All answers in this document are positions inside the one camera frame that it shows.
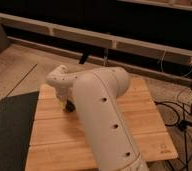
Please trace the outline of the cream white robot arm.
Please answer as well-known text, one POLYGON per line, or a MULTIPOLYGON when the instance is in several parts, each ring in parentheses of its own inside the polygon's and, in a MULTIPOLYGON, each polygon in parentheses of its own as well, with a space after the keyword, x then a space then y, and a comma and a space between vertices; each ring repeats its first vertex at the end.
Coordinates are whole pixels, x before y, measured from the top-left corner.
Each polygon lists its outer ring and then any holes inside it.
POLYGON ((72 98, 100 171, 149 171, 117 105, 130 85, 121 67, 101 67, 69 73, 60 65, 47 83, 63 102, 72 98))

